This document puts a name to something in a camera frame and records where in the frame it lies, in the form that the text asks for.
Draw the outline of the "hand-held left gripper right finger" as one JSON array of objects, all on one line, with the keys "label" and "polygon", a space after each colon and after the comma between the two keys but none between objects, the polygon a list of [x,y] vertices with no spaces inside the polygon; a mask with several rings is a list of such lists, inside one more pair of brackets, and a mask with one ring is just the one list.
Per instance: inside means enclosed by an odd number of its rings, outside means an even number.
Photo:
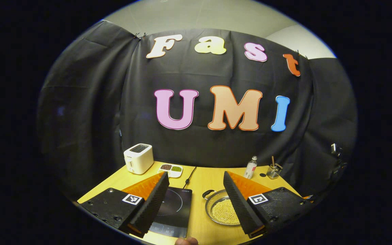
[{"label": "hand-held left gripper right finger", "polygon": [[316,206],[285,187],[269,189],[230,171],[224,172],[223,185],[250,238],[277,232]]}]

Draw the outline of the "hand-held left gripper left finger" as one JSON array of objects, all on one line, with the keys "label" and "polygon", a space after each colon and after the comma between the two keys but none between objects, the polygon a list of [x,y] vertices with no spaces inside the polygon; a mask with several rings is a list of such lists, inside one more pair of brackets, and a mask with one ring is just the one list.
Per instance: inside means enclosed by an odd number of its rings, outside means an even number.
[{"label": "hand-held left gripper left finger", "polygon": [[123,190],[107,188],[81,206],[112,227],[142,238],[157,215],[169,186],[160,172]]}]

